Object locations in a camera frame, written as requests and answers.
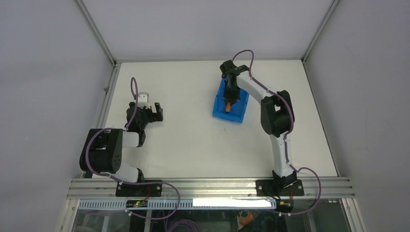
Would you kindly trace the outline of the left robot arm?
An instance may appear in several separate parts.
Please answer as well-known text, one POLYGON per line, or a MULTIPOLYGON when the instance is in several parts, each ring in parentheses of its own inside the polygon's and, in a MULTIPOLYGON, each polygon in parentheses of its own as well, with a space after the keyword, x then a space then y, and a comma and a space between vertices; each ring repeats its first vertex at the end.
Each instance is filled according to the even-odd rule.
POLYGON ((145 129, 149 123, 163 121, 163 109, 160 103, 129 103, 126 111, 125 129, 90 129, 80 155, 80 169, 85 172, 111 177, 124 184, 133 196, 145 192, 145 178, 139 168, 122 160, 122 149, 142 147, 146 140, 145 129))

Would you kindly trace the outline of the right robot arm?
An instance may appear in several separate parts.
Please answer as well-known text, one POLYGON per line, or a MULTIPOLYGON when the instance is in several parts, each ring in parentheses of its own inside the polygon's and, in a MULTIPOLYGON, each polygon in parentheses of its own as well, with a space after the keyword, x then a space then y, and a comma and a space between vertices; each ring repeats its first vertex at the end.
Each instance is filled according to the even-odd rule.
POLYGON ((242 123, 249 97, 260 105, 260 122, 269 135, 274 155, 273 191, 284 196, 297 181, 292 168, 287 136, 293 130, 294 115, 290 94, 274 92, 252 77, 250 67, 236 66, 232 60, 220 65, 221 83, 213 109, 213 116, 242 123))

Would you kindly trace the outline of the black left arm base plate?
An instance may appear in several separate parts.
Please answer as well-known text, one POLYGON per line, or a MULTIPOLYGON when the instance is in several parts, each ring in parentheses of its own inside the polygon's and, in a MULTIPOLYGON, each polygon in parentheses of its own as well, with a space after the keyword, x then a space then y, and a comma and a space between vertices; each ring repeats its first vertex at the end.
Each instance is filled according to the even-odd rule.
POLYGON ((146 185, 117 184, 116 197, 161 197, 162 184, 149 182, 146 185))

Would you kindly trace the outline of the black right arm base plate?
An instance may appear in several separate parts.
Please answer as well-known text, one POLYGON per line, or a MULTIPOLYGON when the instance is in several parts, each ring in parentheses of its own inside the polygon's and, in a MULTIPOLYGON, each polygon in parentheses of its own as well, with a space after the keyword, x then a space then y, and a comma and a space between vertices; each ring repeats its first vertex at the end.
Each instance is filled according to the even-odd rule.
POLYGON ((296 182, 287 186, 281 187, 279 183, 273 179, 259 179, 255 181, 255 188, 258 197, 264 196, 279 196, 290 197, 292 196, 304 196, 304 187, 302 181, 297 179, 296 182))

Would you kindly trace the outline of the orange handled screwdriver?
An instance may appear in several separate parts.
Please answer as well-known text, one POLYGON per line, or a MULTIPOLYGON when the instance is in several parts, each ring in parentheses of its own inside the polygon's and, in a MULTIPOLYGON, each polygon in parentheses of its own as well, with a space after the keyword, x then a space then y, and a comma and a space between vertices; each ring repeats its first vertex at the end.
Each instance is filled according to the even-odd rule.
POLYGON ((227 102, 227 103, 226 103, 226 107, 225 107, 225 112, 226 112, 226 113, 230 113, 231 107, 232 107, 231 103, 230 103, 230 102, 227 102))

